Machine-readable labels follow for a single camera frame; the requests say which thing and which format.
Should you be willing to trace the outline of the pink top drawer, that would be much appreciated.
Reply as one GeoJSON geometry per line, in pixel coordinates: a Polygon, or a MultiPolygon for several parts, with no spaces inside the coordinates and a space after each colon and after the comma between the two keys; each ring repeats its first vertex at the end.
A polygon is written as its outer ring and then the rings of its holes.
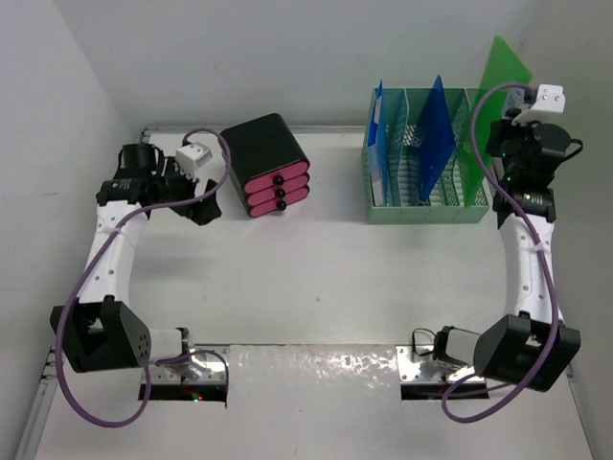
{"type": "Polygon", "coordinates": [[[306,173],[309,166],[310,164],[308,161],[298,161],[277,170],[266,172],[248,180],[242,190],[251,195],[273,186],[281,186],[289,179],[306,173]]]}

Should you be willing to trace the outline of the pink bottom drawer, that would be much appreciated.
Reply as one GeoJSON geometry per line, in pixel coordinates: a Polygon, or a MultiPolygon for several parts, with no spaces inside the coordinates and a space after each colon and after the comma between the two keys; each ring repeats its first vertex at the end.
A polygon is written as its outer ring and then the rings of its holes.
{"type": "Polygon", "coordinates": [[[296,203],[306,198],[309,192],[310,188],[308,186],[305,186],[303,188],[298,189],[297,191],[289,193],[285,198],[275,198],[269,201],[265,201],[258,206],[248,206],[246,204],[245,210],[248,216],[251,218],[258,218],[273,212],[282,212],[290,204],[296,203]]]}

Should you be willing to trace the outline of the green clip file folder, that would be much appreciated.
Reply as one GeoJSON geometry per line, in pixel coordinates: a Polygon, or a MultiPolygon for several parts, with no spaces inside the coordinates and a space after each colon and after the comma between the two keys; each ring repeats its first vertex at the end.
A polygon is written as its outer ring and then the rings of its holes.
{"type": "MultiPolygon", "coordinates": [[[[532,77],[532,72],[516,55],[509,44],[500,35],[496,35],[489,50],[488,60],[474,102],[471,104],[470,116],[472,116],[476,104],[481,101],[483,96],[492,87],[505,82],[530,83],[532,77]]],[[[504,111],[509,107],[507,95],[508,90],[498,91],[492,95],[483,104],[477,119],[475,138],[479,153],[486,167],[491,165],[491,158],[486,153],[490,125],[492,122],[500,120],[504,111]]],[[[475,159],[469,132],[465,134],[461,148],[457,152],[457,162],[462,175],[465,206],[472,206],[476,203],[484,175],[475,159]]]]}

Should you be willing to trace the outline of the dark blue clipboard folder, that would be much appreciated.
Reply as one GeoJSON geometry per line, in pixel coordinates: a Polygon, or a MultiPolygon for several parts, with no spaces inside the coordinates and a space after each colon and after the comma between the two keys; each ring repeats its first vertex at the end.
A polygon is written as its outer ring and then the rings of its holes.
{"type": "Polygon", "coordinates": [[[426,202],[456,147],[440,75],[428,93],[418,127],[421,133],[418,200],[426,202]]]}

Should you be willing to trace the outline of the light blue book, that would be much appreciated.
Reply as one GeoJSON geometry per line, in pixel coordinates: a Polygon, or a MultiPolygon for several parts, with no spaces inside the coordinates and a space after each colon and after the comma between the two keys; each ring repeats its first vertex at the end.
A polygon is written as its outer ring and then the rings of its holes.
{"type": "Polygon", "coordinates": [[[374,206],[387,205],[388,161],[387,132],[383,81],[374,92],[374,103],[368,124],[367,153],[374,206]]]}

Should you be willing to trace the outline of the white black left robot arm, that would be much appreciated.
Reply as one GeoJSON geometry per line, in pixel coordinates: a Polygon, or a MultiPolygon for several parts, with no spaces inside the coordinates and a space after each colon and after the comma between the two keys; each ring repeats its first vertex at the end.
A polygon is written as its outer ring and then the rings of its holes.
{"type": "Polygon", "coordinates": [[[53,308],[50,318],[75,372],[144,368],[185,353],[186,329],[152,329],[130,309],[129,282],[149,206],[177,201],[175,213],[198,225],[220,217],[213,195],[194,199],[197,173],[211,158],[202,144],[188,144],[173,156],[146,143],[120,150],[117,170],[96,195],[96,232],[85,280],[66,323],[59,323],[60,307],[53,308]]]}

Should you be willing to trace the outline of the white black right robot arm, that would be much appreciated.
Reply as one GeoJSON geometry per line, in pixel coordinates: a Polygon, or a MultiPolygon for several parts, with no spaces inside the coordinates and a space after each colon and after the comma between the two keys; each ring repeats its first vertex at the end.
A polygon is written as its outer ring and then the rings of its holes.
{"type": "Polygon", "coordinates": [[[551,328],[558,326],[554,345],[529,382],[530,389],[548,391],[580,348],[580,333],[552,313],[547,286],[552,266],[556,220],[555,171],[565,161],[574,138],[561,126],[531,121],[516,124],[505,117],[490,126],[487,153],[502,162],[499,185],[526,213],[500,195],[493,199],[506,257],[506,309],[502,319],[484,333],[446,326],[434,340],[433,358],[448,366],[470,366],[480,377],[517,384],[544,350],[551,328]]]}

